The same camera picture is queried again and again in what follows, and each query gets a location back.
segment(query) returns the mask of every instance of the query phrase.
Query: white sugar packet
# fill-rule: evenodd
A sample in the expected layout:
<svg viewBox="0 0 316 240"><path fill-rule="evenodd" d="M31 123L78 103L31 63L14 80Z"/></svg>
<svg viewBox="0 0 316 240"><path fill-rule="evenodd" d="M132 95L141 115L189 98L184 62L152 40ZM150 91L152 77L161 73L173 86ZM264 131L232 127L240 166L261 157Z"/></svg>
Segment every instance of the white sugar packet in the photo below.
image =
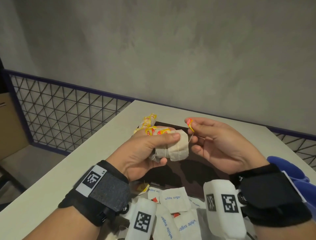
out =
<svg viewBox="0 0 316 240"><path fill-rule="evenodd" d="M191 203L192 208L194 208L194 209L197 209L197 208L206 209L205 202L202 202L198 198L192 198L192 197L188 197L188 198L189 198L189 201Z"/></svg>
<svg viewBox="0 0 316 240"><path fill-rule="evenodd" d="M159 193L160 204L164 205L170 213L186 212L191 204L184 187L162 190Z"/></svg>
<svg viewBox="0 0 316 240"><path fill-rule="evenodd" d="M162 191L162 190L160 190L159 188L149 187L148 199L152 200L152 199L156 198L158 203L160 203L160 201L159 201L159 193L160 193L160 191Z"/></svg>
<svg viewBox="0 0 316 240"><path fill-rule="evenodd" d="M153 231L154 240L182 240L179 229L168 209L161 204L157 205L156 220Z"/></svg>
<svg viewBox="0 0 316 240"><path fill-rule="evenodd" d="M207 221L205 209L191 209L174 218L183 240L218 239L212 235L205 220Z"/></svg>

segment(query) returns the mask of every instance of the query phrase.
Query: table surface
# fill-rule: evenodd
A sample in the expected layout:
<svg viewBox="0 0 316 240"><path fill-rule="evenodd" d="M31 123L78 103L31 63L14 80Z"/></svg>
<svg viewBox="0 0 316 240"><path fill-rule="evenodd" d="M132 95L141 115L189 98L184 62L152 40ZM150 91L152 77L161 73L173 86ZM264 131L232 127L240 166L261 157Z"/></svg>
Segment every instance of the table surface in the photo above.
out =
<svg viewBox="0 0 316 240"><path fill-rule="evenodd" d="M130 138L142 118L151 113L157 114L157 120L160 122L182 127L186 126L186 117L208 117L227 123L254 144L265 157L274 155L287 159L302 169L311 183L316 184L316 172L266 127L134 101L0 212L1 238L24 238L56 209L87 169L110 156Z"/></svg>

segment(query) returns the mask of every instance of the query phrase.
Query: right hand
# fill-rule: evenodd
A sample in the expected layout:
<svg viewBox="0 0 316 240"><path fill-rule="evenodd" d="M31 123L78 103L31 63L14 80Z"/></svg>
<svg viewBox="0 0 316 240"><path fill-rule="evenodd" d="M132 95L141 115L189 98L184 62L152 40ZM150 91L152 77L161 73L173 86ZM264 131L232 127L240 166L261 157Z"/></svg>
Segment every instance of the right hand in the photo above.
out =
<svg viewBox="0 0 316 240"><path fill-rule="evenodd" d="M219 170L234 174L269 164L259 150L231 126L204 117L191 119L195 134L191 142L196 143L192 151Z"/></svg>

